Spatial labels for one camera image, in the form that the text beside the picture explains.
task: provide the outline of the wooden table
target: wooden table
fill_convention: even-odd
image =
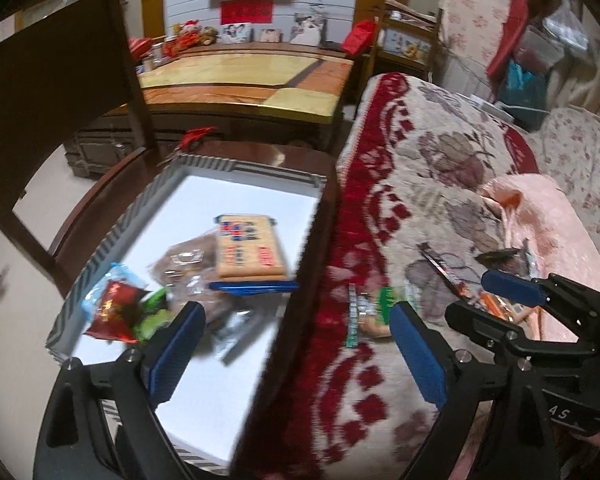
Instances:
[[[199,126],[216,126],[223,140],[330,152],[352,65],[343,53],[315,47],[215,44],[186,51],[139,79],[163,156],[186,130]],[[99,118],[64,146],[78,176],[105,173],[137,147],[126,107]]]

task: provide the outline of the stuffed toy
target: stuffed toy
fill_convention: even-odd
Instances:
[[[200,32],[198,37],[198,45],[209,46],[216,42],[218,37],[218,30],[213,27],[205,27]]]

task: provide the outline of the pink blanket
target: pink blanket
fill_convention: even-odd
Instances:
[[[500,176],[482,186],[479,193],[502,219],[505,247],[522,247],[528,238],[542,277],[554,272],[600,291],[600,255],[554,179],[539,174]],[[541,309],[529,322],[542,340],[577,340]]]

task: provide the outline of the green snack bag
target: green snack bag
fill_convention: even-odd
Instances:
[[[382,313],[382,321],[385,325],[389,324],[389,313],[391,312],[392,306],[397,303],[394,288],[390,286],[384,286],[380,289],[380,296],[378,297],[378,304],[380,305],[380,312]]]
[[[168,325],[173,320],[173,314],[168,310],[162,309],[155,314],[145,317],[142,322],[134,328],[134,334],[139,343],[146,343],[151,339],[158,329]]]
[[[168,308],[167,288],[164,286],[152,292],[145,300],[142,300],[140,306],[147,314]]]

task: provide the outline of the photo frame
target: photo frame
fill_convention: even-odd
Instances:
[[[230,23],[220,30],[220,41],[224,44],[251,43],[251,23]]]
[[[282,40],[282,29],[280,28],[262,28],[258,41],[262,43],[280,43]]]
[[[296,12],[289,35],[290,44],[319,46],[324,31],[324,16],[319,12]]]

